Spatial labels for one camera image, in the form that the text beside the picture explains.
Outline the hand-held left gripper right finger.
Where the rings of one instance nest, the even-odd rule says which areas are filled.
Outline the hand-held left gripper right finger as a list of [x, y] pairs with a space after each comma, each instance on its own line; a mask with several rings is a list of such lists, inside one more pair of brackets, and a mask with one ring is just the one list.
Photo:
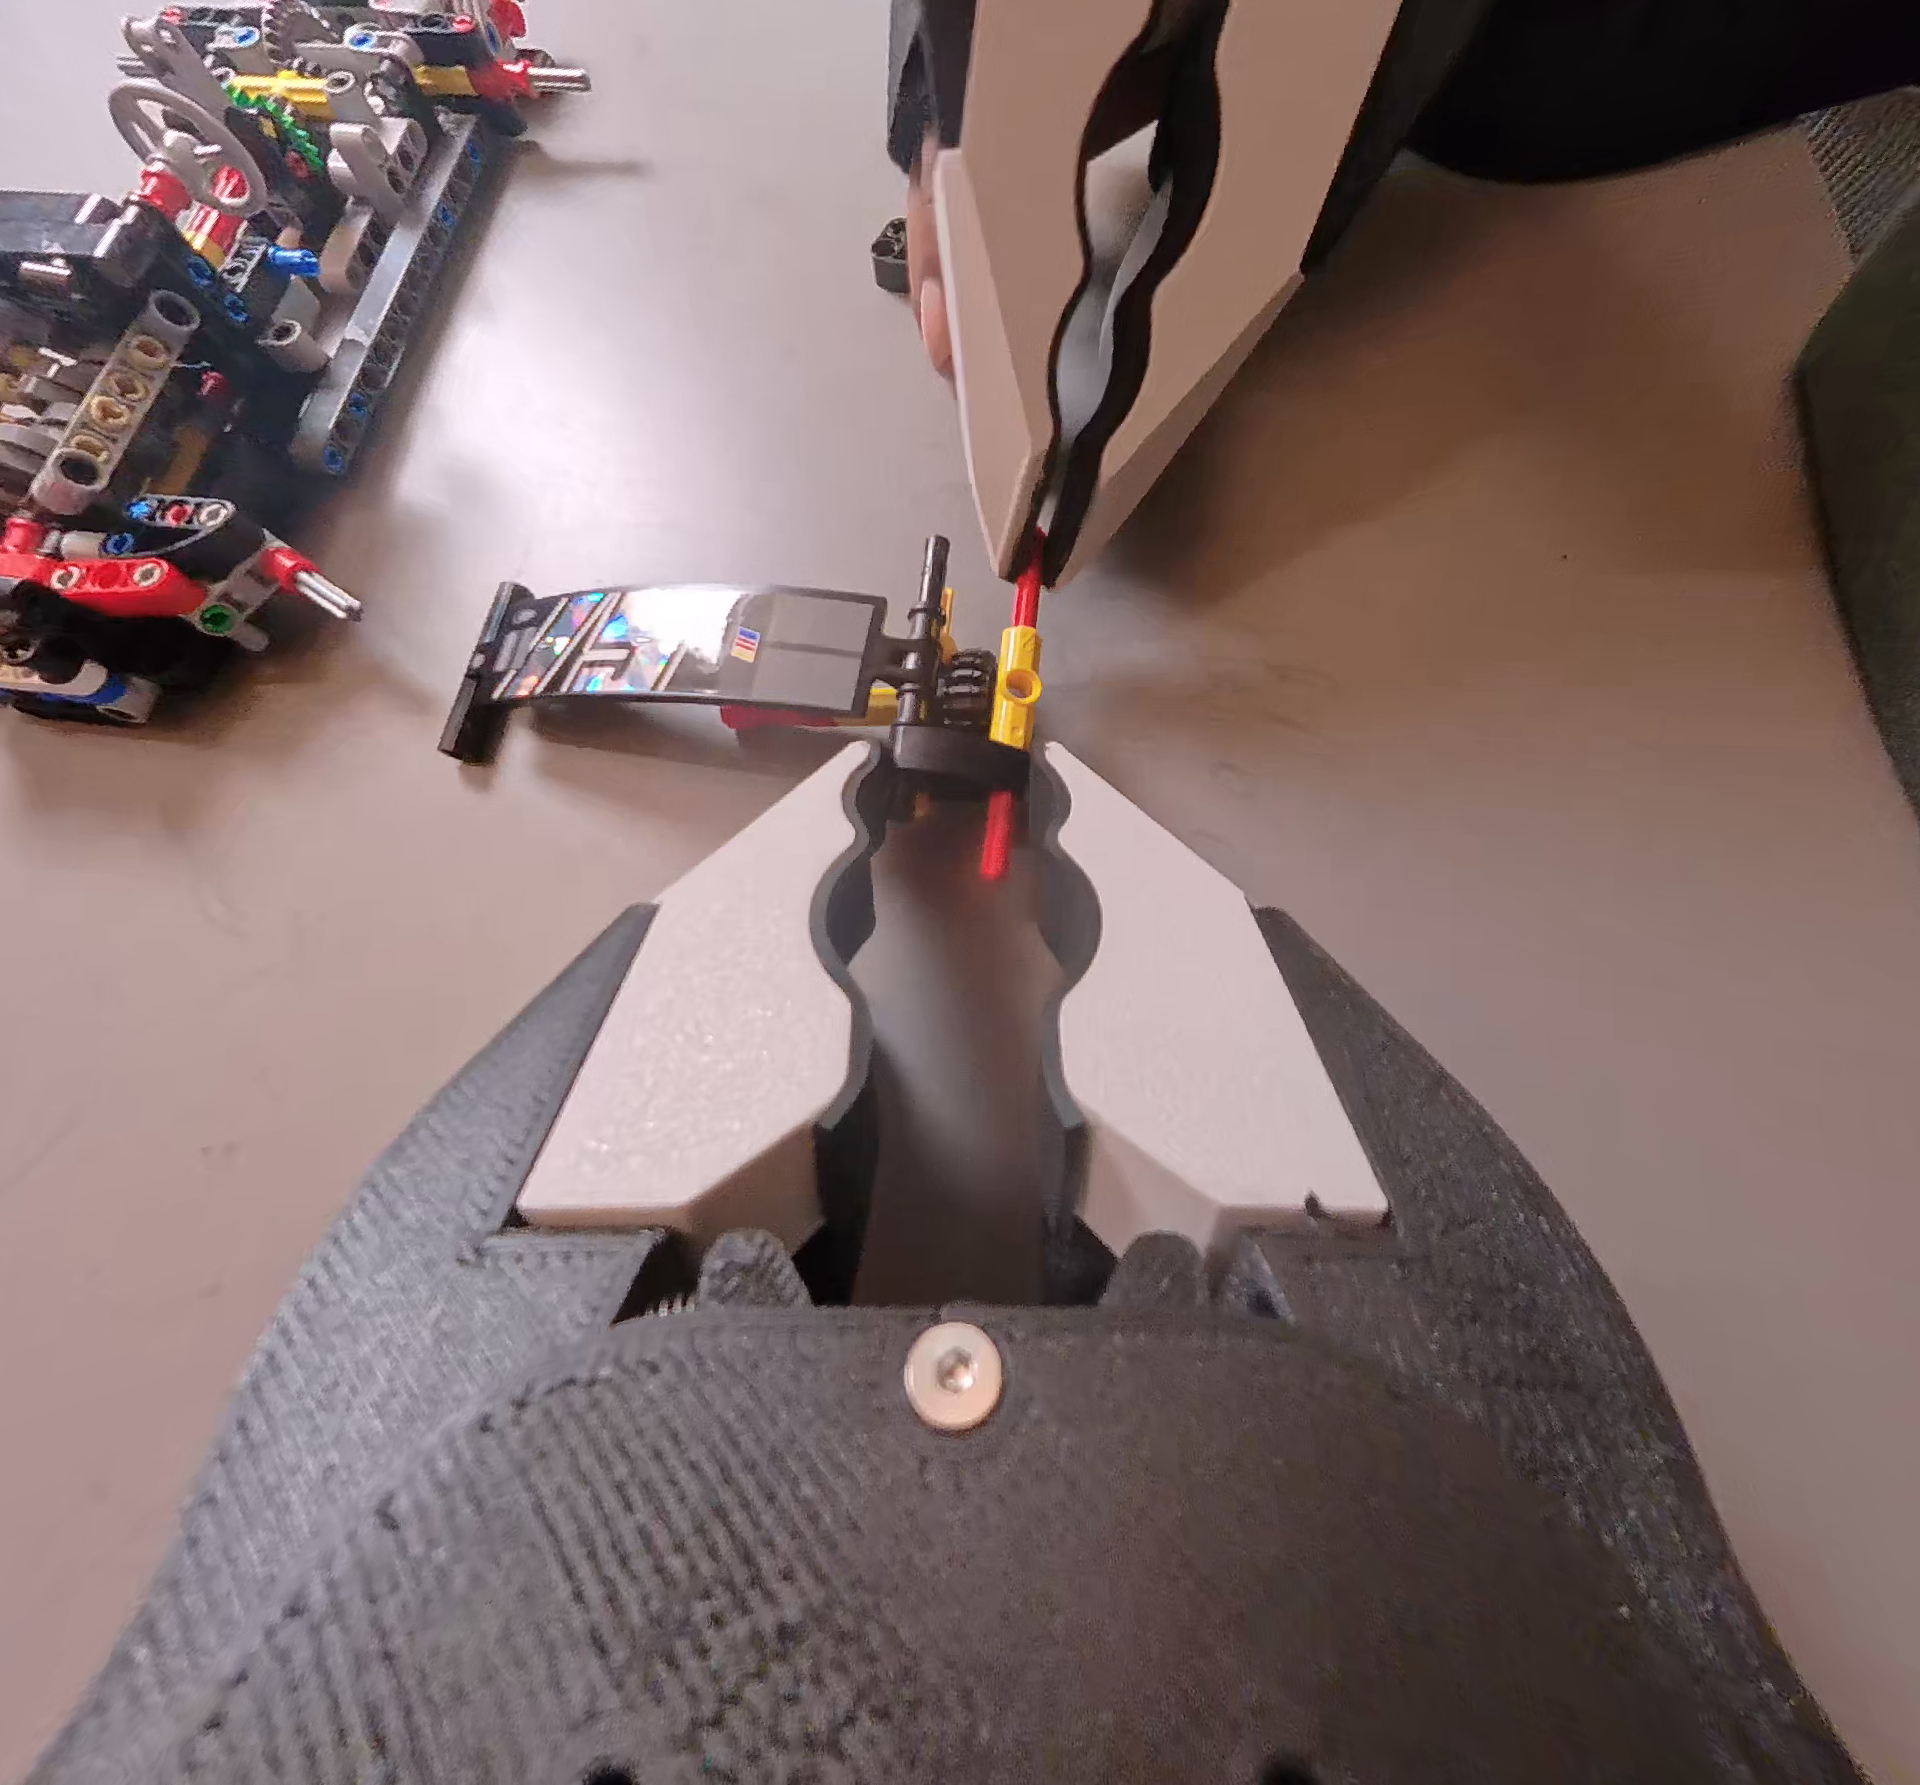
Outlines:
[[1071, 1217], [1109, 1252], [1384, 1224], [1380, 1176], [1244, 893], [1061, 744], [1040, 748], [1027, 819], [1060, 968], [1041, 1078]]

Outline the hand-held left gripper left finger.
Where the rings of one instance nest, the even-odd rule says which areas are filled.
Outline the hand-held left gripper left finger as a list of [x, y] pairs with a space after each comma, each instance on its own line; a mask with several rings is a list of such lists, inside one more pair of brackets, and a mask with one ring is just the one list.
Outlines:
[[656, 898], [516, 1196], [550, 1230], [761, 1230], [851, 1297], [877, 1126], [851, 956], [888, 766], [845, 744]]

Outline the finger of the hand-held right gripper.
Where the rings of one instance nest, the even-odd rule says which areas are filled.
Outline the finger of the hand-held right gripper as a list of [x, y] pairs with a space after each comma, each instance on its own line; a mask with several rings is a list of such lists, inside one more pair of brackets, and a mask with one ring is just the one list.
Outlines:
[[1182, 94], [1196, 136], [1116, 271], [1108, 381], [1047, 529], [1052, 583], [1118, 532], [1301, 283], [1402, 1], [1224, 0]]
[[1159, 293], [1191, 247], [1165, 182], [1129, 251], [1095, 257], [1088, 168], [1114, 118], [1159, 118], [1194, 0], [971, 0], [954, 128], [927, 135], [927, 310], [943, 320], [980, 535], [994, 570], [1085, 570], [1137, 506], [1146, 442], [1201, 379]]

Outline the yellow lego connector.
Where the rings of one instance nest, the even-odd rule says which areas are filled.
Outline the yellow lego connector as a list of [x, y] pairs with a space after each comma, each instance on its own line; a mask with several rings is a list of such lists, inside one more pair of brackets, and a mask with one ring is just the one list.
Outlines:
[[1041, 692], [1040, 631], [1030, 622], [1007, 624], [998, 647], [987, 739], [1027, 753], [1035, 736]]

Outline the black lego wing assembly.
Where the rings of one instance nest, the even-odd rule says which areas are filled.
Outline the black lego wing assembly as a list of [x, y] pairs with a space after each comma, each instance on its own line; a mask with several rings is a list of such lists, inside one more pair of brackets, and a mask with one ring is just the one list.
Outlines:
[[977, 800], [987, 820], [989, 795], [1014, 786], [1017, 820], [1033, 753], [989, 740], [998, 648], [958, 647], [947, 559], [947, 538], [932, 535], [900, 633], [885, 629], [885, 598], [867, 592], [676, 583], [536, 597], [506, 580], [438, 750], [491, 765], [507, 719], [532, 707], [707, 708], [735, 734], [880, 732], [900, 815], [921, 799]]

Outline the red lego axle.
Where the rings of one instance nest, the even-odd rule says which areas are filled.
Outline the red lego axle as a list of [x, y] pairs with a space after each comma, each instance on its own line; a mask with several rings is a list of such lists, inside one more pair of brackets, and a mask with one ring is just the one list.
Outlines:
[[[1043, 589], [1043, 553], [1035, 551], [1020, 573], [1014, 603], [1014, 622], [1037, 627]], [[1006, 874], [1016, 822], [1017, 788], [998, 788], [987, 797], [985, 824], [980, 845], [977, 876], [996, 882]]]

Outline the lego car chassis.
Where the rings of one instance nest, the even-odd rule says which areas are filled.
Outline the lego car chassis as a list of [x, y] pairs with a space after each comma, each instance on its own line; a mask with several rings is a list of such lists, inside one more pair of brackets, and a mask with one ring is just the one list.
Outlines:
[[525, 0], [119, 22], [117, 193], [3, 190], [1, 699], [107, 729], [363, 603], [294, 532], [368, 447], [527, 110]]

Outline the person's right hand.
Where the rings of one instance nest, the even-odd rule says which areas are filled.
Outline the person's right hand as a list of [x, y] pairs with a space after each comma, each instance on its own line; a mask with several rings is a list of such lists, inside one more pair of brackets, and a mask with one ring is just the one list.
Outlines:
[[939, 136], [927, 131], [921, 149], [906, 177], [906, 271], [908, 300], [911, 304], [924, 352], [932, 369], [947, 382], [954, 381], [954, 352], [947, 317], [947, 289], [939, 241], [939, 220], [933, 196], [939, 165]]

